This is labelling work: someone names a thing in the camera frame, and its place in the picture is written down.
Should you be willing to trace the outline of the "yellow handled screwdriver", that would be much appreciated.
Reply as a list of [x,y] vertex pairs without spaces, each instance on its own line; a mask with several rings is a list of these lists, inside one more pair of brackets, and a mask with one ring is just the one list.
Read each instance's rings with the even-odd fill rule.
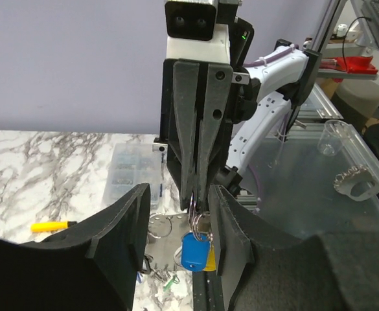
[[32,224],[30,230],[33,233],[51,232],[68,229],[78,222],[76,221],[64,221],[64,222],[41,222]]

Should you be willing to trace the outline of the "green key tag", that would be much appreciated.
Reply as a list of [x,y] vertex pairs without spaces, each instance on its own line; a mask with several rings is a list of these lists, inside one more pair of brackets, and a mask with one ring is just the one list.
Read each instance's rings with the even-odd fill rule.
[[173,284],[179,284],[180,283],[180,279],[179,277],[175,274],[172,276],[172,278],[164,285],[163,287],[163,291],[166,292],[168,291]]

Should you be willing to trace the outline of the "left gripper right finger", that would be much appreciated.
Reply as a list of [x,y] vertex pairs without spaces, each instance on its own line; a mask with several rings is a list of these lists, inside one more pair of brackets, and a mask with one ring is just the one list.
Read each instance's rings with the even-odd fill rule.
[[209,189],[216,272],[226,310],[379,310],[379,232],[301,240]]

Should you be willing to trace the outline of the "red block on shelf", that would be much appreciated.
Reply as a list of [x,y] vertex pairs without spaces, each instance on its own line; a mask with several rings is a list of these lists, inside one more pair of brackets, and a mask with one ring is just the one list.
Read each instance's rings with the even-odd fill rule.
[[322,59],[318,77],[332,79],[376,80],[378,69],[372,64],[373,57],[349,56]]

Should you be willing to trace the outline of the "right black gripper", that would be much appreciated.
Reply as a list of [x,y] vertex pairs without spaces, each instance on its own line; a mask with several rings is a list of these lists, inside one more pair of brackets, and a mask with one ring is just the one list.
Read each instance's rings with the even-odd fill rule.
[[182,209],[207,206],[209,187],[225,166],[245,70],[227,63],[163,62],[159,140]]

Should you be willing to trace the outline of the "clear plastic screw box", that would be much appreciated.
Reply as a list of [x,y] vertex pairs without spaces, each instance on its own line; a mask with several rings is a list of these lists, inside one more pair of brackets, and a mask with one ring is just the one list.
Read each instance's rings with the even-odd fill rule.
[[149,143],[116,144],[108,169],[102,204],[109,206],[140,183],[150,185],[151,206],[159,203],[163,191],[163,153]]

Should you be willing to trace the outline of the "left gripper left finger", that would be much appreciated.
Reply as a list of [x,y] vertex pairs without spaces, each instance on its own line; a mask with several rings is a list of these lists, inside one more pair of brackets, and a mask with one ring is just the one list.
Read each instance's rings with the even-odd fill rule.
[[142,183],[41,242],[0,239],[0,310],[131,310],[150,197]]

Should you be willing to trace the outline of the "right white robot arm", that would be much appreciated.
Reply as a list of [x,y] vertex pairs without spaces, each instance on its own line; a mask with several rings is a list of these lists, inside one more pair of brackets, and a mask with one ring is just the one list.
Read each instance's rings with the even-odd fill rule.
[[289,128],[313,88],[319,53],[278,40],[245,66],[253,36],[238,19],[207,41],[195,29],[167,39],[159,139],[184,210],[207,210],[214,183],[235,191],[261,140],[279,122]]

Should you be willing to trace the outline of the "clear acrylic panel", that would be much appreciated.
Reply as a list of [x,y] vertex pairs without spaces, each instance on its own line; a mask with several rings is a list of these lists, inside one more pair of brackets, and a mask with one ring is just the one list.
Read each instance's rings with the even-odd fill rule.
[[269,136],[241,182],[265,221],[299,238],[334,231],[379,231],[379,160],[349,126],[336,155],[318,149],[322,124]]

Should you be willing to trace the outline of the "black key tag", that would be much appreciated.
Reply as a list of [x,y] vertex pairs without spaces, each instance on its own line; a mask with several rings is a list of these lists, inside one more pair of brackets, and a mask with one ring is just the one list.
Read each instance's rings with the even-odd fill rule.
[[144,275],[150,275],[152,272],[151,263],[153,263],[153,256],[149,254],[145,254],[143,257],[143,265],[141,269],[141,273]]

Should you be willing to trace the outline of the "grey round stool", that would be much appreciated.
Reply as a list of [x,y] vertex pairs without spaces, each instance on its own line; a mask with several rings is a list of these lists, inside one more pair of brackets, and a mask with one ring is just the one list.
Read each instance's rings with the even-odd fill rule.
[[379,85],[371,80],[344,80],[331,102],[344,121],[360,132],[379,107]]

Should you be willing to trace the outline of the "blue tag key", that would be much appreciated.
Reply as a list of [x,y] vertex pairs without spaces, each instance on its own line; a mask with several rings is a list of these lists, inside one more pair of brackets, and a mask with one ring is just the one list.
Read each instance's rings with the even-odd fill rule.
[[210,214],[199,214],[190,224],[191,230],[182,238],[181,265],[192,272],[204,271],[212,245]]

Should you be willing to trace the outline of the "yellow key tag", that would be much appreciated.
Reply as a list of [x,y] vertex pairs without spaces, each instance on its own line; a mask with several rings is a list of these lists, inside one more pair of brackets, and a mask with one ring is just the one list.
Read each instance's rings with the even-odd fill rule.
[[203,269],[204,271],[215,271],[216,270],[216,263],[215,263],[215,252],[214,252],[214,246],[211,245],[207,257],[206,265]]

